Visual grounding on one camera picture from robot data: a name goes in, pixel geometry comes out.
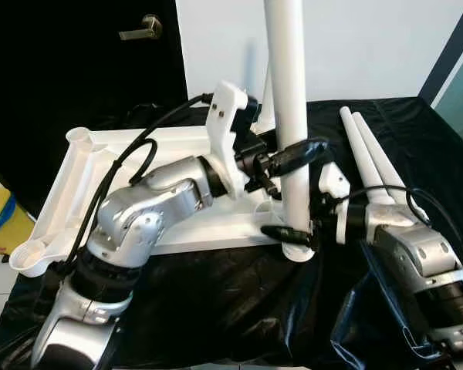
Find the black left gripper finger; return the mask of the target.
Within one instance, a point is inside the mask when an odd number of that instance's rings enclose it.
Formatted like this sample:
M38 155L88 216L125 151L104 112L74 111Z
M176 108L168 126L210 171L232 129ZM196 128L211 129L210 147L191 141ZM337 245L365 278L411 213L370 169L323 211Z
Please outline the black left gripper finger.
M331 144L327 138L315 137L288 145L269 158L270 175L288 175L304 166L323 165L331 161Z

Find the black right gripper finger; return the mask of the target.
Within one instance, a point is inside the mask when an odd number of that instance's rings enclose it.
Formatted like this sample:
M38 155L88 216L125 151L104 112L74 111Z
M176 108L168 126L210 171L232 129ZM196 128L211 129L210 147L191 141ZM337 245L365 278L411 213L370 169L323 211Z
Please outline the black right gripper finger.
M315 243L312 232L302 231L287 225L262 225L259 230L263 235L281 243Z

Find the white plastic table leg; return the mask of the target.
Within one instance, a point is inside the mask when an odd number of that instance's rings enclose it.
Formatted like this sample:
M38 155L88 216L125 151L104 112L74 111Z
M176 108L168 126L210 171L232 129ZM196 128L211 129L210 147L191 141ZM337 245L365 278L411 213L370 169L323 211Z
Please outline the white plastic table leg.
M379 141L377 141L375 134L373 134L372 130L370 130L368 123L366 123L365 119L363 119L362 114L358 112L352 114L357 121L357 127L359 128L363 140L370 151L370 157L372 157L373 162L375 163L377 172L380 177L382 177L384 186L405 187L405 183L401 179L400 174L397 170L395 170L389 156L383 151L382 145L380 145ZM393 197L395 204L411 205L414 210L427 220L427 214L413 200L407 200L406 193L402 193L402 191L399 191L397 188L387 188L387 192L391 197Z
M373 204L395 204L395 200L386 188L379 188L379 186L383 186L384 182L377 172L375 163L370 157L370 151L357 127L357 121L348 106L341 106L340 117L357 163L359 175L367 190L368 200Z
M267 133L268 131L274 130L276 128L274 102L275 100L272 72L267 71L265 75L265 83L260 106L259 118L253 126L253 130L256 133Z
M264 0L274 116L283 148L308 138L302 0ZM309 169L281 177L287 226L310 232Z

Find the white plastic table top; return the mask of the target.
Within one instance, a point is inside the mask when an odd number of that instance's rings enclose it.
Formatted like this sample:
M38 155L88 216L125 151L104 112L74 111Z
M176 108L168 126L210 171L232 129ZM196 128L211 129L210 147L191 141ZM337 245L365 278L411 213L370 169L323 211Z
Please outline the white plastic table top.
M33 278L44 274L52 262L68 257L98 184L139 133L137 129L76 127L66 134L68 151L33 231L9 258L14 271ZM271 200L263 191L247 193L238 200L221 197L211 207L168 227L151 253L161 256L273 244L260 227L283 222L281 202Z

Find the black plastic table cover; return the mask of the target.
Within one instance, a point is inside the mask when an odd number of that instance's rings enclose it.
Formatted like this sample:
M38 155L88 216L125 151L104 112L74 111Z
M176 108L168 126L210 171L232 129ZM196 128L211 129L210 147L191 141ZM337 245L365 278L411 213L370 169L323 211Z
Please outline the black plastic table cover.
M429 103L410 98L308 103L309 133L327 138L338 166L361 187L340 109L361 113L395 170L447 216L435 228L463 249L463 138ZM358 247L333 242L305 264L279 248L165 254L148 261L123 317L118 368L207 363L310 370L414 370L414 358Z

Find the black door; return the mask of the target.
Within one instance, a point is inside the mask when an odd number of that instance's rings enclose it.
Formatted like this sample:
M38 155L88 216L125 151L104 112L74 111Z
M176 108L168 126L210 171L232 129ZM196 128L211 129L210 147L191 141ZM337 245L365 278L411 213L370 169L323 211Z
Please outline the black door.
M160 39L119 38L146 14ZM69 130L142 128L186 98L176 0L0 0L0 183L31 215Z

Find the dark grey window frame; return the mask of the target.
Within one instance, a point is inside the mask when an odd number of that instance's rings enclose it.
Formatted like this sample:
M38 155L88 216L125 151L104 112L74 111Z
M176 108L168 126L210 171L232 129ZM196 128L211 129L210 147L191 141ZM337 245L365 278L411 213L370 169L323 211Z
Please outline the dark grey window frame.
M444 43L436 63L420 88L419 98L431 103L431 105L438 103L442 91L453 80L451 74L461 60L463 60L463 14L458 18L456 27L451 32L447 42Z

